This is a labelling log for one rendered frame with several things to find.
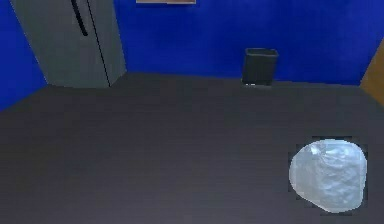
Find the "black waste bin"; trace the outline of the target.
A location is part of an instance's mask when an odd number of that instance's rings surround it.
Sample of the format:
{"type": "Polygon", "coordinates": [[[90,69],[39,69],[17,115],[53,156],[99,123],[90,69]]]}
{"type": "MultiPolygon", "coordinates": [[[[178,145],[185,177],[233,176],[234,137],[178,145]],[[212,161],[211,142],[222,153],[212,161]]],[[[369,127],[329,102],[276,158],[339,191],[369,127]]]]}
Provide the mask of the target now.
{"type": "Polygon", "coordinates": [[[271,85],[278,56],[276,49],[246,48],[241,81],[248,85],[271,85]]]}

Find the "grey fridge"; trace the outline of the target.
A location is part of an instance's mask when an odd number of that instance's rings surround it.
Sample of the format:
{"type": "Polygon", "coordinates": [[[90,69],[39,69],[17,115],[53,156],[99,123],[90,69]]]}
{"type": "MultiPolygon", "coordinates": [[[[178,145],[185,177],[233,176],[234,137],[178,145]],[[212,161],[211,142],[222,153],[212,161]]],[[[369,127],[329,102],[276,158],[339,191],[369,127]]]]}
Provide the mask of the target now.
{"type": "Polygon", "coordinates": [[[9,0],[46,81],[72,88],[108,88],[126,73],[114,0],[9,0]]]}

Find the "pale crumpled bag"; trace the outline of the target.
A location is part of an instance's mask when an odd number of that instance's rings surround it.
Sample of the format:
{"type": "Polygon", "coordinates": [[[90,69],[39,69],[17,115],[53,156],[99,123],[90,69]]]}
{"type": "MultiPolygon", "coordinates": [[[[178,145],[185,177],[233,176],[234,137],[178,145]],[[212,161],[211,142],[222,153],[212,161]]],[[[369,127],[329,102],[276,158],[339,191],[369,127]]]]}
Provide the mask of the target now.
{"type": "Polygon", "coordinates": [[[367,159],[355,143],[317,140],[291,159],[289,182],[298,196],[329,213],[359,208],[364,199],[367,159]]]}

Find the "brown wooden door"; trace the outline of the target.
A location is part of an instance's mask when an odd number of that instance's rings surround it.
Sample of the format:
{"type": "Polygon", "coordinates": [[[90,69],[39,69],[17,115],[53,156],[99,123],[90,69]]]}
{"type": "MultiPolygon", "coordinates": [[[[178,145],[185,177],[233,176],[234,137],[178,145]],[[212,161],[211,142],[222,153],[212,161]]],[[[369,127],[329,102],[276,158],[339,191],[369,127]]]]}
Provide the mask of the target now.
{"type": "Polygon", "coordinates": [[[361,79],[360,88],[384,107],[384,38],[361,79]]]}

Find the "framed wall picture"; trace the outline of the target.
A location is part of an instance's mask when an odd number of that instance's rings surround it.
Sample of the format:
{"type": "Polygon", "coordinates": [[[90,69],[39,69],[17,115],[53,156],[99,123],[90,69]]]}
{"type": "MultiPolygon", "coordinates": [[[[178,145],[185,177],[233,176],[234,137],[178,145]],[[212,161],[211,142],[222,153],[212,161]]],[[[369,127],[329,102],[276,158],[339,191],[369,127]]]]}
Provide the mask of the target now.
{"type": "Polygon", "coordinates": [[[138,4],[168,4],[168,5],[197,3],[197,0],[135,0],[135,1],[138,4]]]}

